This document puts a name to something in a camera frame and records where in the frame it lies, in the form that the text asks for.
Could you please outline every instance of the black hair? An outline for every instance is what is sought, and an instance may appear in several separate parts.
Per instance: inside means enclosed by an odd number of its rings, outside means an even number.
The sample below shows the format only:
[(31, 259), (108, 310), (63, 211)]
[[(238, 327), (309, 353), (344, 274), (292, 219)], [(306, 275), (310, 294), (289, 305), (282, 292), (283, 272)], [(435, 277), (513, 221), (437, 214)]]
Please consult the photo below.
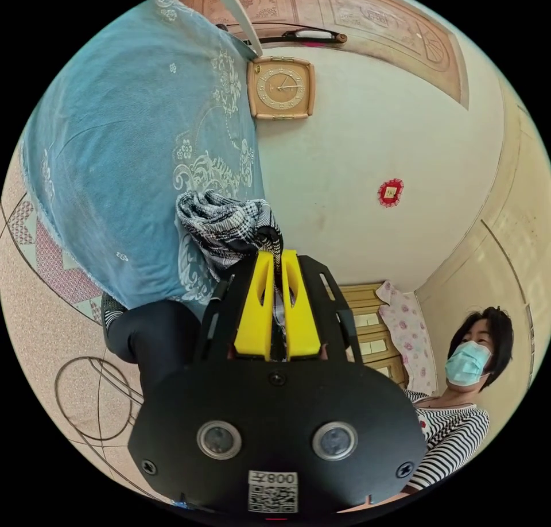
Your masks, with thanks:
[(488, 321), (488, 332), (494, 342), (494, 353), (490, 364), (485, 370), (485, 373), (490, 372), (490, 375), (486, 383), (480, 388), (480, 391), (494, 383), (513, 358), (514, 332), (513, 323), (509, 315), (499, 307), (497, 309), (495, 307), (488, 307), (482, 312), (471, 313), (459, 330), (455, 332), (448, 351), (449, 359), (475, 322), (484, 319)]

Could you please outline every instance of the screw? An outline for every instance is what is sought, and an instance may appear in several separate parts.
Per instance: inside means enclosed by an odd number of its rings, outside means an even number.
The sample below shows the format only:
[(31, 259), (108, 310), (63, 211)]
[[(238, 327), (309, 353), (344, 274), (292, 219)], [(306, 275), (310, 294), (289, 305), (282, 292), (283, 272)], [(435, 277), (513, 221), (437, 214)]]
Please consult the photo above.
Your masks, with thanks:
[(404, 462), (396, 471), (396, 477), (402, 479), (413, 471), (413, 462)]
[(142, 469), (148, 475), (155, 475), (157, 473), (157, 466), (151, 460), (142, 460)]
[(281, 374), (280, 372), (272, 372), (268, 376), (268, 381), (276, 387), (281, 387), (282, 385), (285, 385), (287, 378), (284, 374)]

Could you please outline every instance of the blue cloth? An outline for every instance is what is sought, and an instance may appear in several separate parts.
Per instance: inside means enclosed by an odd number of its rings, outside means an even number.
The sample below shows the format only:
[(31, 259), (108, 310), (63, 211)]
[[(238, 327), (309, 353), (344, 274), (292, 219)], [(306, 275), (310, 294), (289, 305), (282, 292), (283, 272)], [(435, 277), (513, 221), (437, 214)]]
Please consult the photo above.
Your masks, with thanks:
[(174, 500), (171, 500), (170, 503), (173, 506), (177, 506), (178, 508), (184, 508), (186, 510), (190, 510), (191, 508), (185, 503), (185, 502), (175, 502)]
[(199, 318), (214, 287), (176, 197), (263, 198), (244, 43), (178, 0), (149, 0), (89, 41), (21, 142), (54, 240), (127, 308), (177, 299)]

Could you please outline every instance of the camera lens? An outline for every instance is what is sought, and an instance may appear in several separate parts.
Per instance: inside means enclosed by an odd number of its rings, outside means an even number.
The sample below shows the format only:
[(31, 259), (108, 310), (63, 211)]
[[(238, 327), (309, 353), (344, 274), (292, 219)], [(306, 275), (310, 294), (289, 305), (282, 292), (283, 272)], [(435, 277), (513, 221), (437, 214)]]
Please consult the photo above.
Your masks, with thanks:
[(211, 458), (228, 460), (239, 453), (241, 436), (237, 429), (223, 421), (211, 421), (197, 432), (199, 448)]
[(350, 456), (358, 444), (356, 430), (344, 422), (331, 422), (314, 435), (312, 448), (323, 460), (342, 460)]

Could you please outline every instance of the white wall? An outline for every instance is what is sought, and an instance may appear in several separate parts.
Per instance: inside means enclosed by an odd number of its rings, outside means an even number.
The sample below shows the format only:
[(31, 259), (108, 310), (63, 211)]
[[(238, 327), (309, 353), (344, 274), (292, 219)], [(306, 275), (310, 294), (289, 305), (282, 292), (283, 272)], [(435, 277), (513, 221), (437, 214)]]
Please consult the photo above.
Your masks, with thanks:
[[(459, 244), (495, 176), (503, 103), (492, 64), (458, 36), (469, 111), (377, 59), (321, 48), (270, 49), (316, 68), (314, 115), (258, 122), (262, 175), (285, 246), (329, 266), (340, 284), (421, 286)], [(400, 204), (377, 190), (402, 179)]]
[(502, 90), (505, 143), (490, 197), (460, 246), (416, 291), (440, 387), (449, 341), (472, 308), (499, 305), (513, 322), (513, 361), (476, 401), (491, 420), (490, 433), (479, 451), (524, 398), (531, 369), (535, 375), (551, 335), (549, 156), (534, 123), (519, 107), (518, 95), (504, 79)]

